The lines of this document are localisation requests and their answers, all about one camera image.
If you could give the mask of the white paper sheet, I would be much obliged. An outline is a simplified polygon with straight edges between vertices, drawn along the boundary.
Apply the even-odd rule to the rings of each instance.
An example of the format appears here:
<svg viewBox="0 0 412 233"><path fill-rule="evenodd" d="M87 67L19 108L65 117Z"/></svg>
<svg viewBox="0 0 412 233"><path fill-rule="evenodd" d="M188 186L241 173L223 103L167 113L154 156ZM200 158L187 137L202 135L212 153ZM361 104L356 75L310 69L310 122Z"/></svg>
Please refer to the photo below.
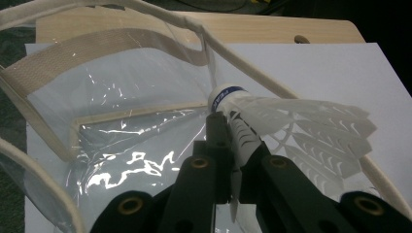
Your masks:
<svg viewBox="0 0 412 233"><path fill-rule="evenodd" d="M143 46L72 65L28 97L68 153L34 131L27 150L69 194L86 226L128 190L158 194L177 178L192 144L206 136L208 99L218 86L256 97L358 107L376 130L361 173L347 184L412 209L412 97L375 44L238 44L265 74L255 81L207 46Z"/></svg>

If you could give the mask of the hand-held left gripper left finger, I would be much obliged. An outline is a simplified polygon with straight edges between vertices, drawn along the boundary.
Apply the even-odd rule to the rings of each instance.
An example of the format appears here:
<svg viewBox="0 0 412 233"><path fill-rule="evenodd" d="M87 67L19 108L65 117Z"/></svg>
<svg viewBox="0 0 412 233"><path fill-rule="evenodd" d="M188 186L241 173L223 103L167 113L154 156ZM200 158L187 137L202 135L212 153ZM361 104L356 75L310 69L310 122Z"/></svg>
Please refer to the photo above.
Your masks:
<svg viewBox="0 0 412 233"><path fill-rule="evenodd" d="M233 155L223 113L206 118L206 139L193 143L168 197L158 233L214 233L216 206L231 196Z"/></svg>

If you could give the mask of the white shuttlecock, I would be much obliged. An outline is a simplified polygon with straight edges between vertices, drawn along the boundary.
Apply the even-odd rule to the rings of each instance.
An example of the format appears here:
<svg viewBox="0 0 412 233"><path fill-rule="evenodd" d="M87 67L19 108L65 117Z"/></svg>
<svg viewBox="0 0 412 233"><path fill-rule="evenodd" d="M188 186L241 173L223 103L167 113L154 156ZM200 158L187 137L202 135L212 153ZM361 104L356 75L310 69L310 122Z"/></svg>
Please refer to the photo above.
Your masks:
<svg viewBox="0 0 412 233"><path fill-rule="evenodd" d="M235 166L244 169L260 142L272 154L294 162L325 196L363 189L347 184L361 173L376 126L355 106L328 101L256 97L241 86L223 84L208 99L209 110L227 118Z"/></svg>

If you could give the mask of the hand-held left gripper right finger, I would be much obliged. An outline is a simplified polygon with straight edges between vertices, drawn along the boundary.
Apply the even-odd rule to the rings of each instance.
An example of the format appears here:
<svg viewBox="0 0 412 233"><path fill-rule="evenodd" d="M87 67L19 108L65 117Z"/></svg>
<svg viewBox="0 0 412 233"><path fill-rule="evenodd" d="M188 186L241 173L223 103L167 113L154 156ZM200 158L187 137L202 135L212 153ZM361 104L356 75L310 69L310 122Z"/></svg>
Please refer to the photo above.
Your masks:
<svg viewBox="0 0 412 233"><path fill-rule="evenodd" d="M263 233L356 233L356 228L336 209L294 163L272 155L261 142L240 168L238 200L257 206Z"/></svg>

